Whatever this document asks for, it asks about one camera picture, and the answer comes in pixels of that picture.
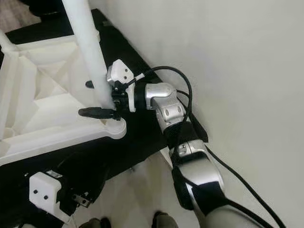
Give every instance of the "white 3d-printed part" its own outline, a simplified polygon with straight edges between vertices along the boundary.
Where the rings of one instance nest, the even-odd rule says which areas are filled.
[[[0,166],[89,140],[122,138],[124,120],[81,117],[100,106],[75,36],[14,45],[0,31]]]
[[[36,207],[68,223],[70,217],[60,210],[60,201],[57,201],[60,189],[61,183],[58,180],[38,172],[29,178],[28,198]]]

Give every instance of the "person's foot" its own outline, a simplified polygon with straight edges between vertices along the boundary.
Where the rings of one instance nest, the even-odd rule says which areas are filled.
[[[153,216],[152,228],[178,228],[178,225],[167,213],[157,211]]]
[[[107,217],[104,217],[100,220],[101,228],[111,228],[110,220]]]

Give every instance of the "shoe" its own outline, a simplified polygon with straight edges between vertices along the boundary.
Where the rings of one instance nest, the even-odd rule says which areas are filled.
[[[100,228],[111,228],[110,220],[107,217],[100,220]]]
[[[167,213],[164,213],[164,212],[162,212],[162,211],[160,211],[160,210],[158,210],[157,212],[155,212],[155,214],[154,214],[154,216],[153,216],[153,219],[155,219],[157,216],[159,216],[159,215],[168,215]]]

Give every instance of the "black surface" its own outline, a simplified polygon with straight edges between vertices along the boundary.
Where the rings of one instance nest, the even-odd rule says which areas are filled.
[[[103,26],[106,18],[98,10],[93,10],[92,14],[96,29],[101,34],[101,48],[107,67],[120,58],[135,75],[149,69],[149,66],[117,29],[112,26]],[[72,34],[67,18],[60,18],[17,29],[7,33],[7,36],[13,43],[21,44]],[[159,81],[158,78],[153,79],[153,82]],[[120,140],[97,139],[1,166],[0,227],[13,227],[23,216],[37,210],[28,201],[28,177],[37,171],[53,169],[72,153],[75,156],[71,156],[62,169],[87,170],[95,167],[94,171],[98,172],[96,161],[100,161],[111,167],[108,175],[110,178],[144,161],[148,156],[166,146],[153,111],[124,114],[123,118],[127,122],[127,134]],[[78,176],[78,178],[93,179],[94,177]],[[88,183],[89,181],[88,188],[94,187],[94,181],[91,181],[92,186],[88,186],[90,185]]]
[[[51,214],[46,214],[43,210],[37,210],[35,214],[27,217],[26,221],[25,223],[22,222],[20,226],[31,224],[36,228],[60,228],[63,225],[62,221],[54,219]]]
[[[180,203],[180,206],[186,210],[193,210],[193,204],[191,197],[187,188],[187,185],[184,181],[184,177],[178,167],[173,167],[172,178],[174,181],[174,188],[176,192],[177,199]]]
[[[144,110],[147,107],[146,103],[146,83],[139,82],[134,89],[134,103],[137,110]]]
[[[226,197],[217,181],[193,187],[192,192],[199,209],[205,216],[214,209],[227,205]]]
[[[179,140],[179,143],[184,143],[192,140],[199,139],[197,136],[192,123],[190,122],[179,122],[170,127],[167,127],[163,131],[163,135],[167,140],[169,149],[175,147]]]

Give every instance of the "black table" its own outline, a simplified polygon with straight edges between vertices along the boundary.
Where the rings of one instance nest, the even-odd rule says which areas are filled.
[[[150,69],[120,31],[111,26],[100,11],[95,9],[92,14],[95,27],[100,32],[101,49],[107,67],[115,60],[121,59],[135,75]],[[61,17],[11,31],[7,36],[13,43],[21,44],[72,34],[67,17]],[[2,61],[3,54],[0,53],[0,64]],[[156,75],[144,80],[151,83],[160,82]],[[53,169],[61,161],[66,160],[65,170],[76,168],[78,170],[75,173],[76,180],[86,180],[87,187],[94,188],[90,186],[94,183],[91,180],[94,180],[95,174],[105,165],[110,167],[107,178],[111,178],[144,161],[167,145],[154,111],[125,113],[123,118],[127,122],[127,133],[122,139],[96,139],[2,165],[0,167],[0,227],[14,227],[24,216],[37,211],[28,200],[28,181],[29,177],[38,171]],[[198,136],[207,142],[208,136],[194,116],[191,116],[191,121]]]

